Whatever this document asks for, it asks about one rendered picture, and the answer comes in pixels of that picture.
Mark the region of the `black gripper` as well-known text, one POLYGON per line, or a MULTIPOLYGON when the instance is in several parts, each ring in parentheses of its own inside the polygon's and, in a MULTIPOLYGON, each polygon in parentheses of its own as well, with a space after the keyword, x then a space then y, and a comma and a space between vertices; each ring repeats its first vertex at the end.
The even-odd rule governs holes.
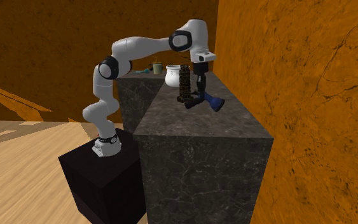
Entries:
POLYGON ((197 75, 197 95, 203 97, 205 95, 206 77, 205 73, 209 71, 208 62, 193 63, 193 73, 197 75))

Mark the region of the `white round pot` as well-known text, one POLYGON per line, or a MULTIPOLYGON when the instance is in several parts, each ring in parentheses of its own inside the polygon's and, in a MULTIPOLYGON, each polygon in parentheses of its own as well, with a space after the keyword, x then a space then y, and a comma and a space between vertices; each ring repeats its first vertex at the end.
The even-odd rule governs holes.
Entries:
POLYGON ((168 65, 166 66, 167 73, 165 75, 165 83, 170 87, 179 87, 179 72, 180 65, 168 65))

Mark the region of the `dark leaning tower figure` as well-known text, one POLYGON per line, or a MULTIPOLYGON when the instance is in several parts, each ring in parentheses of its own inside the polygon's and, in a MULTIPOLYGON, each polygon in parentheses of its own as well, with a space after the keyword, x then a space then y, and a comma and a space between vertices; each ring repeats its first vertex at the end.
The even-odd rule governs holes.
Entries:
POLYGON ((191 99, 193 99, 193 97, 191 95, 191 73, 189 65, 182 64, 179 70, 179 96, 177 97, 177 101, 185 103, 191 99))

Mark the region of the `dark marble counter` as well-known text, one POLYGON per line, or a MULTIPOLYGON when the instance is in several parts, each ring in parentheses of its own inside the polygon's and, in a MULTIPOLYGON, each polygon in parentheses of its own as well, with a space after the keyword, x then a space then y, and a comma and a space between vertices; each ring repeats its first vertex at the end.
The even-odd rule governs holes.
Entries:
POLYGON ((214 74, 225 100, 191 109, 164 75, 118 80, 123 127, 139 143, 149 224, 250 224, 273 137, 214 74))

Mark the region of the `blue and black hand tool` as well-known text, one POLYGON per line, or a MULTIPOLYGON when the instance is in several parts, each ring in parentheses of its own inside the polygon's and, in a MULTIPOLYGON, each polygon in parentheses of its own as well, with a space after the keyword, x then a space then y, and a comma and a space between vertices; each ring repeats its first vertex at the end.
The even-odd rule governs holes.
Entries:
POLYGON ((224 99, 218 98, 218 97, 212 97, 207 92, 205 92, 203 94, 203 96, 201 96, 201 93, 194 91, 192 93, 192 95, 196 95, 196 98, 185 101, 184 105, 185 105, 186 109, 190 109, 190 108, 202 103, 203 101, 207 101, 209 103, 210 107, 215 112, 218 112, 224 106, 224 103, 225 103, 224 99))

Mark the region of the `black robot stand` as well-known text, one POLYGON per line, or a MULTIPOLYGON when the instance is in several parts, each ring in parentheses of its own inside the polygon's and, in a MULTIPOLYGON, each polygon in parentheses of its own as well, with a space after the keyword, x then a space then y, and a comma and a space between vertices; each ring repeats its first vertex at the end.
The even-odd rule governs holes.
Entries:
POLYGON ((121 151, 98 157, 94 141, 59 156, 79 212, 92 224, 137 224, 146 213, 138 144, 116 129, 121 151))

